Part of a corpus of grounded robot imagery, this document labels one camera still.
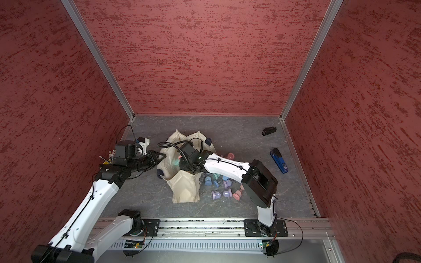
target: black cable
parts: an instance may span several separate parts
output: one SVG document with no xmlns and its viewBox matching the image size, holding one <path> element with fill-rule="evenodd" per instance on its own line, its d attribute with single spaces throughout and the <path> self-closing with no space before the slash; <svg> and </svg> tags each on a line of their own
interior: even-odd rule
<svg viewBox="0 0 421 263">
<path fill-rule="evenodd" d="M 139 253 L 142 252 L 145 248 L 147 248 L 149 246 L 149 244 L 152 242 L 153 238 L 154 238 L 154 236 L 151 237 L 151 240 L 149 241 L 149 243 L 144 248 L 142 248 L 142 250 L 139 251 Z"/>
<path fill-rule="evenodd" d="M 133 134 L 133 138 L 134 138 L 134 140 L 136 141 L 136 136 L 134 135 L 134 132 L 133 132 L 133 127 L 131 126 L 131 125 L 126 125 L 126 126 L 124 126 L 123 128 L 121 128 L 121 130 L 117 133 L 117 138 L 118 138 L 118 136 L 120 135 L 120 132 L 124 129 L 124 128 L 126 128 L 126 127 L 130 127 L 130 129 L 132 130 L 132 134 Z"/>
<path fill-rule="evenodd" d="M 190 139 L 189 141 L 192 141 L 192 140 L 194 140 L 194 139 L 197 139 L 197 140 L 201 140 L 201 141 L 203 141 L 202 139 L 200 139 L 200 138 L 193 138 L 193 139 Z"/>
<path fill-rule="evenodd" d="M 200 140 L 200 151 L 199 152 L 202 152 L 203 151 L 203 140 L 200 139 L 200 138 L 193 138 L 193 139 L 190 139 L 189 141 L 192 141 L 194 139 Z"/>
<path fill-rule="evenodd" d="M 142 174 L 143 174 L 143 172 L 144 171 L 142 171 L 139 175 L 137 175 L 137 176 L 135 176 L 135 177 L 129 177 L 129 178 L 127 178 L 126 180 L 131 180 L 131 179 L 134 179 L 134 178 L 138 178 L 139 176 L 141 176 Z"/>
<path fill-rule="evenodd" d="M 218 162 L 226 162 L 226 161 L 223 161 L 223 160 L 221 160 L 221 159 L 213 159 L 213 158 L 206 158 L 206 159 L 204 159 L 204 160 L 202 160 L 201 162 L 199 162 L 199 164 L 196 166 L 196 169 L 199 167 L 199 165 L 202 163 L 202 162 L 204 162 L 204 161 L 206 161 L 206 160 L 214 160 L 214 161 L 218 161 Z M 230 165 L 233 165 L 233 166 L 235 166 L 235 167 L 237 167 L 237 168 L 240 168 L 240 169 L 242 169 L 242 170 L 244 170 L 244 171 L 246 171 L 247 172 L 247 170 L 246 169 L 244 169 L 242 166 L 239 166 L 239 165 L 235 165 L 235 164 L 233 164 L 233 163 L 231 163 L 231 162 L 226 162 L 226 163 L 229 163 Z"/>
<path fill-rule="evenodd" d="M 411 259 L 411 260 L 416 260 L 416 261 L 421 262 L 420 255 L 409 253 L 409 252 L 403 252 L 396 255 L 396 257 L 393 260 L 393 263 L 399 263 L 399 261 L 401 261 L 402 259 Z"/>
<path fill-rule="evenodd" d="M 167 142 L 167 141 L 162 141 L 162 142 L 160 142 L 160 143 L 158 143 L 158 147 L 159 148 L 161 148 L 161 149 L 165 149 L 165 148 L 170 148 L 170 147 L 174 147 L 174 148 L 176 148 L 177 149 L 177 151 L 179 152 L 179 154 L 186 160 L 186 163 L 189 165 L 189 167 L 190 167 L 190 169 L 193 171 L 193 172 L 195 172 L 196 171 L 196 169 L 197 169 L 197 167 L 196 168 L 194 168 L 191 164 L 190 164 L 190 162 L 189 162 L 189 160 L 187 159 L 187 156 L 185 155 L 185 153 L 183 152 L 183 150 L 181 150 L 180 149 L 180 147 L 178 147 L 177 146 L 177 144 L 180 144 L 180 143 L 189 143 L 192 147 L 193 147 L 193 143 L 192 142 L 190 142 L 190 141 L 179 141 L 179 142 L 176 142 L 176 143 L 170 143 L 170 142 Z"/>
<path fill-rule="evenodd" d="M 278 253 L 276 253 L 274 256 L 279 255 L 279 254 L 283 254 L 283 253 L 286 253 L 286 252 L 290 252 L 290 251 L 293 251 L 293 250 L 296 250 L 297 248 L 299 248 L 299 247 L 301 246 L 301 244 L 303 243 L 303 239 L 304 239 L 304 232 L 303 232 L 303 229 L 301 228 L 301 226 L 300 226 L 297 222 L 295 222 L 295 221 L 293 221 L 293 220 L 286 219 L 286 218 L 278 218 L 278 219 L 288 220 L 288 221 L 291 221 L 291 222 L 296 223 L 296 224 L 297 224 L 297 226 L 299 226 L 299 228 L 300 228 L 300 230 L 301 230 L 301 242 L 300 242 L 300 243 L 298 244 L 298 246 L 296 246 L 295 248 L 290 249 L 290 250 L 286 250 L 286 251 L 282 251 L 282 252 L 278 252 Z"/>
<path fill-rule="evenodd" d="M 88 200 L 88 202 L 85 204 L 85 206 L 82 208 L 82 211 L 77 215 L 76 219 L 73 221 L 73 223 L 69 226 L 69 228 L 66 230 L 66 232 L 63 234 L 63 236 L 61 237 L 60 241 L 57 242 L 57 244 L 54 246 L 54 249 L 51 250 L 49 253 L 47 253 L 47 255 L 45 255 L 45 257 L 43 259 L 41 259 L 40 263 L 43 263 L 43 261 L 51 254 L 54 253 L 57 246 L 60 244 L 61 241 L 63 241 L 63 239 L 66 237 L 67 233 L 70 231 L 71 227 L 73 226 L 73 224 L 76 222 L 76 220 L 79 218 L 80 214 L 83 212 L 83 210 L 85 209 L 85 207 L 89 204 L 89 202 L 93 199 L 93 192 L 95 191 L 95 189 L 93 188 L 93 183 L 95 182 L 95 180 L 92 181 L 92 194 Z"/>
</svg>

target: plastic cup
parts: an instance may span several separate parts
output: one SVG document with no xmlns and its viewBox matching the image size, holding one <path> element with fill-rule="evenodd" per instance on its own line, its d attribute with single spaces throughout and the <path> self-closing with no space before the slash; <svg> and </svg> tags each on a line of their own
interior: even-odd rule
<svg viewBox="0 0 421 263">
<path fill-rule="evenodd" d="M 223 181 L 225 189 L 232 185 L 232 181 L 230 179 Z"/>
<path fill-rule="evenodd" d="M 218 191 L 212 191 L 212 199 L 215 200 L 218 198 L 221 198 L 221 193 Z"/>
<path fill-rule="evenodd" d="M 210 178 L 210 176 L 206 176 L 205 177 L 205 185 L 206 186 L 211 186 L 212 185 L 212 178 Z"/>
<path fill-rule="evenodd" d="M 224 191 L 222 193 L 225 197 L 232 197 L 231 188 L 228 188 L 228 190 Z"/>
<path fill-rule="evenodd" d="M 232 194 L 232 197 L 235 198 L 235 200 L 239 201 L 241 198 L 242 192 L 241 190 L 237 190 L 235 193 Z"/>
<path fill-rule="evenodd" d="M 234 157 L 235 157 L 234 154 L 230 152 L 226 155 L 225 158 L 228 159 L 228 160 L 234 160 Z"/>
</svg>

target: blue plastic cup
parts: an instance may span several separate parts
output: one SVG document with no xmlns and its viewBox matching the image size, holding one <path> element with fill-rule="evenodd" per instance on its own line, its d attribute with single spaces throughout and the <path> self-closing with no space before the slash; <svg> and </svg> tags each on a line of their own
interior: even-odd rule
<svg viewBox="0 0 421 263">
<path fill-rule="evenodd" d="M 211 186 L 212 185 L 212 178 L 210 176 L 205 177 L 205 185 Z"/>
</svg>

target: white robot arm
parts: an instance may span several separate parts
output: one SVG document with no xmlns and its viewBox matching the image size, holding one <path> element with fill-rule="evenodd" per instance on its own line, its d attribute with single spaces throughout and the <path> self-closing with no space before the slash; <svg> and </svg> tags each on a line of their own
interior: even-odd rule
<svg viewBox="0 0 421 263">
<path fill-rule="evenodd" d="M 94 263 L 124 234 L 144 234 L 140 212 L 123 210 L 108 227 L 88 240 L 102 211 L 125 180 L 133 172 L 150 170 L 165 158 L 164 154 L 155 151 L 146 153 L 146 146 L 147 144 L 140 145 L 134 141 L 116 144 L 112 163 L 101 165 L 88 194 L 48 246 L 38 245 L 35 248 L 31 255 L 33 263 Z M 141 156 L 138 155 L 139 148 L 143 148 Z M 258 221 L 262 224 L 261 232 L 267 232 L 267 236 L 271 236 L 269 232 L 275 220 L 273 201 L 277 180 L 261 162 L 236 162 L 211 152 L 204 152 L 201 156 L 192 151 L 183 151 L 181 154 L 190 162 L 188 166 L 195 170 L 221 174 L 243 184 L 246 193 L 257 205 Z"/>
<path fill-rule="evenodd" d="M 206 159 L 205 164 L 203 165 L 205 169 L 210 173 L 217 173 L 220 175 L 224 175 L 226 177 L 231 178 L 239 183 L 242 182 L 243 176 L 249 171 L 250 163 L 249 162 L 236 162 L 233 160 L 225 159 L 220 157 L 216 154 L 211 154 Z M 258 213 L 258 220 L 262 224 L 270 227 L 272 226 L 273 222 L 275 221 L 276 217 L 273 213 L 273 205 L 274 205 L 274 197 L 270 197 L 270 205 L 269 207 L 260 207 L 257 206 L 257 213 Z"/>
</svg>

